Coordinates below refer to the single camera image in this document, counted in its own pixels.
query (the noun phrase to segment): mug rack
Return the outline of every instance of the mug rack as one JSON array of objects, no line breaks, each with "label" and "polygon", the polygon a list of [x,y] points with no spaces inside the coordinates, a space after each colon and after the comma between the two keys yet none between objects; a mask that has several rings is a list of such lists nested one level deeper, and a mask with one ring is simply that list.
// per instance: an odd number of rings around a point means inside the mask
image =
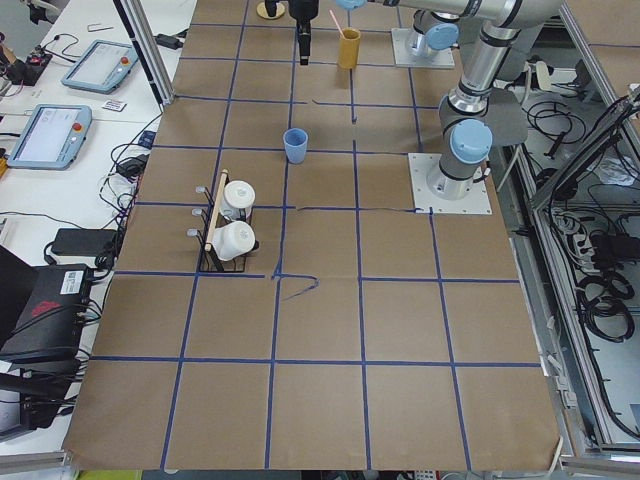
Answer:
[{"label": "mug rack", "polygon": [[[217,184],[215,197],[207,187],[196,187],[196,192],[203,194],[207,199],[207,208],[194,208],[192,210],[193,216],[200,217],[202,219],[203,227],[202,229],[189,229],[187,231],[187,235],[197,238],[200,244],[200,250],[198,253],[199,272],[244,273],[247,265],[247,256],[258,248],[258,242],[256,242],[256,246],[253,250],[228,261],[220,260],[216,253],[216,249],[213,246],[213,234],[216,228],[221,228],[231,223],[220,212],[224,188],[229,182],[229,172],[225,169],[222,170],[222,173],[220,174],[220,180]],[[240,210],[240,220],[251,225],[252,217],[253,215],[250,215],[249,218],[247,218],[244,209]]]}]

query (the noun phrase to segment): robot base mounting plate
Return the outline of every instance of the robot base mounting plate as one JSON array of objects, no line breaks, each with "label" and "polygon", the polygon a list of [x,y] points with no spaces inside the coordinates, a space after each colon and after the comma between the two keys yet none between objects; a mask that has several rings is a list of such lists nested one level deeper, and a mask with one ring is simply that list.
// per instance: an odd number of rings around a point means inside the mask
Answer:
[{"label": "robot base mounting plate", "polygon": [[434,194],[427,185],[427,173],[440,161],[440,154],[410,153],[409,170],[413,204],[418,213],[459,214],[459,215],[491,215],[491,203],[484,182],[474,183],[471,191],[460,200],[446,200]]},{"label": "robot base mounting plate", "polygon": [[442,50],[431,58],[415,57],[407,51],[405,42],[411,34],[409,28],[392,28],[391,39],[393,40],[393,54],[396,59],[397,67],[415,67],[415,68],[437,68],[451,70],[456,64],[453,60],[451,49]]}]

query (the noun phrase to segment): yellow cup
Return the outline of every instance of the yellow cup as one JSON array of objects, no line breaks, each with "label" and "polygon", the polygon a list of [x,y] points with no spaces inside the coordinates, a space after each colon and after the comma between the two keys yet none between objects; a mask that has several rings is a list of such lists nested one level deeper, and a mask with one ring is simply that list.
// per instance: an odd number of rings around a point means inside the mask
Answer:
[{"label": "yellow cup", "polygon": [[360,30],[357,28],[343,28],[338,49],[338,66],[351,69],[358,64],[358,52],[360,50]]}]

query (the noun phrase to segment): gray floor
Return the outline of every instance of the gray floor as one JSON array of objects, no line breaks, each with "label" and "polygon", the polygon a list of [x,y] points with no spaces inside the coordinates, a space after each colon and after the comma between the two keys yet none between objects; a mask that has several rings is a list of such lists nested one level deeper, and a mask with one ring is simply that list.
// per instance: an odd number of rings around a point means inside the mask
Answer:
[{"label": "gray floor", "polygon": [[38,45],[51,28],[51,24],[38,25],[29,20],[29,7],[18,0],[2,0],[0,6],[0,32],[6,36],[5,43],[16,56],[23,59]]}]

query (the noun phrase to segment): white mug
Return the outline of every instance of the white mug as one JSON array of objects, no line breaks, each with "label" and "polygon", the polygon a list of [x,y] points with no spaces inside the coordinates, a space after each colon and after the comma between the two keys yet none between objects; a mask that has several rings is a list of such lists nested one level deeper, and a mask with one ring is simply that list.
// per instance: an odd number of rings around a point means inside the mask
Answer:
[{"label": "white mug", "polygon": [[213,232],[213,248],[223,262],[233,260],[253,250],[256,236],[253,229],[245,222],[232,222]]},{"label": "white mug", "polygon": [[251,216],[251,207],[256,200],[253,187],[242,180],[229,182],[222,194],[220,214],[227,220],[246,220]]}]

